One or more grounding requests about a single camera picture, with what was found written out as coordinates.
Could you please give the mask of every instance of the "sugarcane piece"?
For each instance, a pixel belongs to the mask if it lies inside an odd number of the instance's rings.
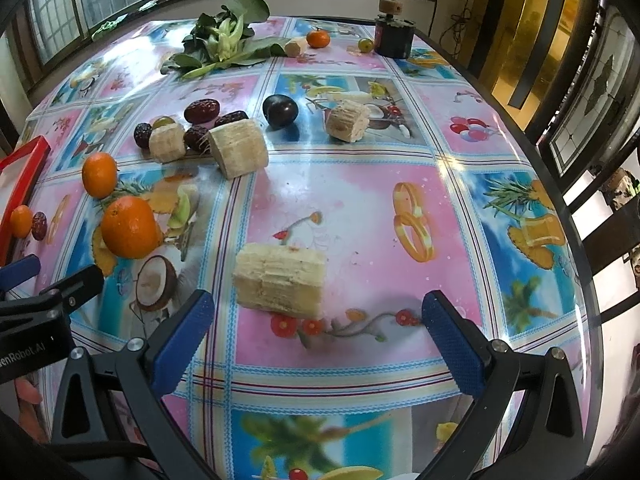
[[[211,153],[227,180],[269,164],[262,130],[253,119],[223,124],[209,131]]]
[[[236,256],[238,303],[302,319],[320,319],[326,258],[320,251],[245,244]]]
[[[171,162],[187,153],[184,145],[184,128],[177,123],[159,126],[149,137],[149,151],[156,162]]]
[[[306,42],[306,38],[293,38],[284,46],[284,52],[287,54],[287,57],[298,57],[302,56],[308,47],[308,43]]]
[[[369,126],[369,108],[349,100],[338,102],[329,112],[326,120],[326,132],[345,142],[356,142],[364,135]]]

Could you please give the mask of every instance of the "printed palm tree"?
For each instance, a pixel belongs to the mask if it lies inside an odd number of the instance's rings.
[[[498,211],[511,211],[518,216],[522,216],[526,210],[531,211],[537,202],[547,209],[554,210],[554,205],[546,193],[542,183],[535,179],[530,184],[523,184],[515,179],[503,181],[488,179],[488,188],[484,195],[491,201],[484,208],[493,207],[495,213]]]
[[[546,317],[547,319],[558,317],[553,312],[530,304],[531,297],[541,281],[538,276],[533,276],[527,283],[514,280],[511,283],[511,295],[502,293],[502,304],[507,324],[513,327],[518,334],[524,332],[531,325],[533,317]]]
[[[293,75],[287,74],[284,76],[289,82],[289,91],[295,93],[298,86],[300,88],[311,88],[313,86],[322,86],[324,83],[320,81],[317,76],[314,75]]]
[[[358,431],[368,430],[389,420],[390,417],[391,412],[386,412],[348,428],[323,429],[326,423],[323,416],[245,413],[240,424],[245,432],[260,441],[260,445],[251,451],[254,463],[262,464],[268,456],[283,457],[287,471],[299,468],[311,476],[314,471],[327,473],[340,467],[340,464],[326,455],[324,444],[341,440]]]

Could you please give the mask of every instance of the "cable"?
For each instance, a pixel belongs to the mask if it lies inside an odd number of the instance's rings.
[[[462,34],[466,30],[466,25],[471,19],[469,0],[465,0],[465,6],[463,7],[462,12],[460,14],[452,14],[451,19],[453,20],[451,26],[440,35],[440,44],[442,44],[442,40],[447,35],[447,33],[451,32],[453,40],[456,42],[456,46],[453,49],[452,55],[453,57],[457,58],[462,47]]]

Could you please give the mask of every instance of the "printed flower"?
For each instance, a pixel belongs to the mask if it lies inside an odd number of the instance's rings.
[[[495,128],[488,126],[480,119],[465,119],[464,117],[452,117],[449,129],[467,142],[487,140],[497,133]]]
[[[400,326],[411,326],[414,319],[414,313],[406,308],[396,314],[396,323]]]
[[[271,315],[271,331],[278,337],[293,337],[296,335],[298,320],[284,314]]]
[[[279,231],[279,232],[277,232],[276,234],[273,235],[273,237],[276,238],[276,240],[284,240],[288,236],[289,236],[289,230],[288,229],[284,229],[284,231]]]
[[[318,335],[324,332],[324,321],[322,319],[305,319],[302,322],[302,332],[307,335]]]
[[[321,224],[322,223],[322,213],[320,211],[314,211],[309,216],[309,220],[311,220],[316,225]]]
[[[367,319],[367,313],[359,308],[348,308],[345,314],[347,315],[347,319],[354,323]]]

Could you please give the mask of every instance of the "orange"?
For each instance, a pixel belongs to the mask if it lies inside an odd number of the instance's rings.
[[[94,198],[108,197],[118,183],[116,161],[109,153],[90,155],[82,165],[82,185]]]
[[[151,206],[140,197],[123,196],[104,212],[102,240],[116,256],[144,258],[162,243],[162,231]]]
[[[311,48],[324,48],[331,43],[331,37],[326,30],[312,30],[306,35],[306,42]]]
[[[33,213],[25,205],[19,205],[11,211],[9,224],[11,225],[11,234],[16,238],[26,238],[31,232],[31,222],[33,221]]]

